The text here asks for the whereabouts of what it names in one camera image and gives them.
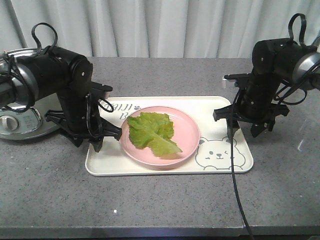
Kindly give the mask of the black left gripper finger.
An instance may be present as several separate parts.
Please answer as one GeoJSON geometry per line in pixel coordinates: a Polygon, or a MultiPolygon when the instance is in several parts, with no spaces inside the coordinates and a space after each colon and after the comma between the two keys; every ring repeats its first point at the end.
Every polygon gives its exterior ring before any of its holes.
{"type": "Polygon", "coordinates": [[[103,146],[103,138],[90,138],[88,142],[93,146],[93,149],[96,153],[99,153],[103,146]]]}
{"type": "Polygon", "coordinates": [[[122,136],[122,128],[115,126],[109,121],[102,120],[102,136],[103,137],[113,137],[115,140],[119,141],[122,136]]]}

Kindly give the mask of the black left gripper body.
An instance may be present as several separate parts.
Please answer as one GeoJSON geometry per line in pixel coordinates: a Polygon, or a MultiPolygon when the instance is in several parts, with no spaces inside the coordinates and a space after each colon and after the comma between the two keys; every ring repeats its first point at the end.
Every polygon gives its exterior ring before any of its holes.
{"type": "Polygon", "coordinates": [[[59,126],[60,134],[68,138],[76,147],[90,138],[102,136],[102,121],[99,104],[113,88],[101,83],[91,83],[84,96],[69,88],[58,91],[62,110],[48,110],[45,120],[59,126]]]}

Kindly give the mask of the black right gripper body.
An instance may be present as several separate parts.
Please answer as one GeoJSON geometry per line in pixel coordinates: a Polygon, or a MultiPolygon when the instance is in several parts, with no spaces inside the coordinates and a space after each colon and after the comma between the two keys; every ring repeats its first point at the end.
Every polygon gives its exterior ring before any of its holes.
{"type": "Polygon", "coordinates": [[[275,117],[287,116],[289,108],[285,104],[272,103],[280,86],[281,79],[274,73],[228,74],[224,78],[235,80],[240,94],[236,101],[237,114],[253,124],[273,125],[275,117]]]}

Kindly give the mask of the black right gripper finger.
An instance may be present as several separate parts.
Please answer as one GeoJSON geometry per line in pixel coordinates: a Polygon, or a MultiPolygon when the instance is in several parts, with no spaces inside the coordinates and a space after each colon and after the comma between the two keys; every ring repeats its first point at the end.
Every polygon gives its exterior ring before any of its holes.
{"type": "Polygon", "coordinates": [[[259,134],[261,134],[264,130],[266,130],[269,127],[267,123],[254,123],[251,126],[250,133],[251,135],[256,138],[259,134]]]}
{"type": "Polygon", "coordinates": [[[229,139],[233,139],[235,132],[240,128],[239,123],[235,118],[234,104],[215,109],[213,111],[213,118],[215,121],[226,119],[227,136],[229,139]]]}

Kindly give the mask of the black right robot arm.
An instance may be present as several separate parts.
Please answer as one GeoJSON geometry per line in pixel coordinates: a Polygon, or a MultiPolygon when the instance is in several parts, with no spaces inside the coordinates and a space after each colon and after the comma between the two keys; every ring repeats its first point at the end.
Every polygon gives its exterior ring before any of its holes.
{"type": "Polygon", "coordinates": [[[251,134],[272,131],[275,118],[287,116],[289,95],[301,89],[320,88],[320,54],[316,46],[297,44],[288,38],[262,40],[252,51],[251,73],[228,74],[239,88],[233,104],[216,109],[215,121],[226,119],[227,136],[232,138],[239,122],[251,123],[251,134]]]}

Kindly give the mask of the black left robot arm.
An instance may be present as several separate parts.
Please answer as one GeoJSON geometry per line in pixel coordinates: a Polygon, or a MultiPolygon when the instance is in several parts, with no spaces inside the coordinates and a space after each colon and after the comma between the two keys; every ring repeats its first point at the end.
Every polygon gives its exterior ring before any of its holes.
{"type": "Polygon", "coordinates": [[[61,48],[12,50],[0,58],[0,137],[38,138],[55,130],[79,147],[99,152],[105,137],[122,129],[100,115],[112,87],[93,82],[93,64],[61,48]]]}

